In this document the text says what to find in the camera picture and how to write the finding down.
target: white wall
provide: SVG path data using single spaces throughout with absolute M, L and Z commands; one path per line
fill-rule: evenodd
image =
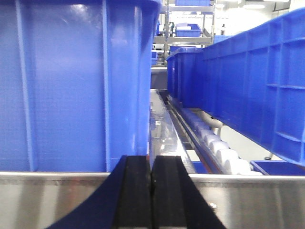
M 290 11 L 293 11 L 301 7 L 305 7 L 305 0 L 291 0 Z
M 230 8 L 226 11 L 218 10 L 215 14 L 216 35 L 225 24 L 225 35 L 236 35 L 242 31 L 252 29 L 272 18 L 269 10 L 247 10 L 242 7 Z

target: bottle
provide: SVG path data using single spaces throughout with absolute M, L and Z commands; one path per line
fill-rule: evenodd
M 220 35 L 224 35 L 224 31 L 225 31 L 225 26 L 223 24 L 223 26 L 220 29 Z

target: white roller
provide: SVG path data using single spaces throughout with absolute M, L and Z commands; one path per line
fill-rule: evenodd
M 204 130 L 198 130 L 198 132 L 200 133 L 200 135 L 201 135 L 201 138 L 202 138 L 202 140 L 204 139 L 204 137 L 206 136 L 206 135 L 213 135 L 214 133 L 213 133 L 213 131 L 212 130 L 206 130 L 206 129 L 204 129 Z
M 237 175 L 251 172 L 250 164 L 242 159 L 229 159 L 226 160 L 224 168 L 228 174 Z
M 225 162 L 229 159 L 238 159 L 238 154 L 232 149 L 220 149 L 216 152 L 216 158 L 224 166 Z
M 261 172 L 256 171 L 250 171 L 245 173 L 238 173 L 238 175 L 245 175 L 245 176 L 262 176 L 263 174 Z
M 214 141 L 209 144 L 209 148 L 212 150 L 212 152 L 216 155 L 217 151 L 220 149 L 228 149 L 229 145 L 227 142 L 223 141 Z
M 202 130 L 202 129 L 204 129 L 204 130 L 209 130 L 210 127 L 209 127 L 208 125 L 204 124 L 204 123 L 201 123 L 201 124 L 199 124 L 199 125 L 196 126 L 196 130 L 197 130 L 198 132 L 200 132 L 200 130 Z
M 209 146 L 211 142 L 220 141 L 220 137 L 218 135 L 206 135 L 204 136 L 204 142 Z
M 221 128 L 223 127 L 223 123 L 213 119 L 212 116 L 210 116 L 208 113 L 201 111 L 200 112 L 202 119 L 212 128 Z

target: plastic bin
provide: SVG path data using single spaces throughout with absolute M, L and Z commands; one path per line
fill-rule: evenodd
M 156 28 L 155 28 L 155 36 L 158 36 L 160 33 L 160 21 L 157 21 Z
M 0 1 L 0 170 L 111 171 L 146 154 L 160 7 Z
M 222 41 L 224 41 L 225 39 L 228 39 L 228 38 L 230 38 L 230 37 L 232 37 L 232 36 L 215 35 L 215 36 L 214 36 L 214 44 L 215 44 L 215 43 L 218 43 L 218 42 L 222 42 Z
M 156 65 L 158 60 L 158 53 L 152 52 L 152 65 Z
M 177 37 L 200 37 L 201 29 L 197 24 L 187 24 L 190 26 L 190 30 L 178 30 L 176 29 Z
M 285 161 L 251 161 L 253 170 L 264 175 L 305 176 L 305 168 Z
M 176 6 L 209 6 L 210 0 L 175 0 Z
M 174 53 L 175 63 L 169 66 L 187 79 L 177 91 L 198 95 L 178 99 L 280 158 L 305 165 L 304 18 L 302 8 L 202 52 L 177 50 L 181 54 Z M 189 55 L 187 64 L 177 61 L 179 55 Z
M 185 107 L 197 107 L 201 97 L 201 84 L 197 76 L 202 69 L 195 62 L 202 60 L 203 48 L 185 47 L 176 50 L 167 58 L 169 94 Z
M 170 52 L 174 52 L 180 48 L 196 48 L 196 46 L 170 46 Z

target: stainless steel frame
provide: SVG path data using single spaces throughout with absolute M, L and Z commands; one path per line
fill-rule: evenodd
M 107 176 L 0 172 L 0 229 L 45 228 L 83 202 Z M 228 229 L 305 228 L 305 177 L 190 177 Z

